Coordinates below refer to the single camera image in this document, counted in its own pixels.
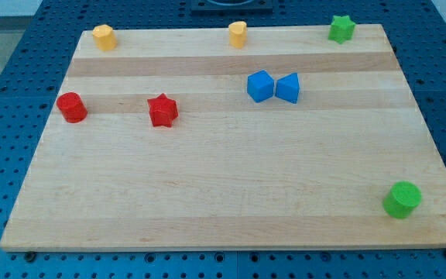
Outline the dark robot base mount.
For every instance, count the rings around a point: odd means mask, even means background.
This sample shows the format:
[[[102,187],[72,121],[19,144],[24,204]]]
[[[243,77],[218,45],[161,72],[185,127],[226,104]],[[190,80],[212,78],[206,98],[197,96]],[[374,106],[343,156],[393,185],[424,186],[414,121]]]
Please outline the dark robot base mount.
[[[273,0],[189,0],[192,13],[271,12]]]

